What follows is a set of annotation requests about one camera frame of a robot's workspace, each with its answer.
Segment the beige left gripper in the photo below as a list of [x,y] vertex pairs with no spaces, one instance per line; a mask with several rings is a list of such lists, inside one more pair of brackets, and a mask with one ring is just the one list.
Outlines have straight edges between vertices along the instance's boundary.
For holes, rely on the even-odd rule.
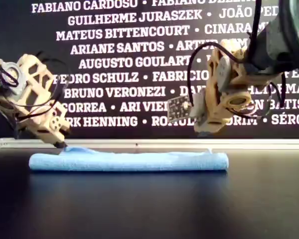
[[65,136],[70,134],[70,123],[65,119],[65,107],[58,101],[27,110],[14,107],[17,131],[33,129],[44,143],[56,148],[65,148]]

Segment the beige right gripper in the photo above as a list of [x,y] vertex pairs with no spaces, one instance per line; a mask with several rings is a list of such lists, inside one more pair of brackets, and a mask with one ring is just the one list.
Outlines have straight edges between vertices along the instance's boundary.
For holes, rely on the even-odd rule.
[[230,50],[228,54],[215,48],[207,62],[209,79],[205,87],[205,117],[197,117],[196,133],[211,134],[221,130],[234,115],[250,117],[252,98],[248,91],[248,77],[230,56],[243,57],[243,51]]

